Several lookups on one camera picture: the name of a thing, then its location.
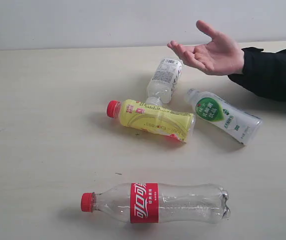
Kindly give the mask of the open bare human hand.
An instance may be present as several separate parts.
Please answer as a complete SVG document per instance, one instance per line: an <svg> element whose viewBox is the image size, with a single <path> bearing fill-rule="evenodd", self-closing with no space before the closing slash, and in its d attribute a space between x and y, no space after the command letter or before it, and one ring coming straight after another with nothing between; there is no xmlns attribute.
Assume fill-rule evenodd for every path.
<svg viewBox="0 0 286 240"><path fill-rule="evenodd" d="M185 65L198 69L207 75L242 74L245 53L238 43L202 20L196 22L196 27L211 38L209 43L186 46L172 40L167 44L167 47Z"/></svg>

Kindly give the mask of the black sleeved forearm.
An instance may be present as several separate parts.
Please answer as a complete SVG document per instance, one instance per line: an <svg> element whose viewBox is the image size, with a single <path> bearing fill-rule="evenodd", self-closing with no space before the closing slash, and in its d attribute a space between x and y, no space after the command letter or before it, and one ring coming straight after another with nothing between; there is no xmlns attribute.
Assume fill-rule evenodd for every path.
<svg viewBox="0 0 286 240"><path fill-rule="evenodd" d="M247 47L243 51L243 73L228 78L259 97L286 102L286 49L272 53Z"/></svg>

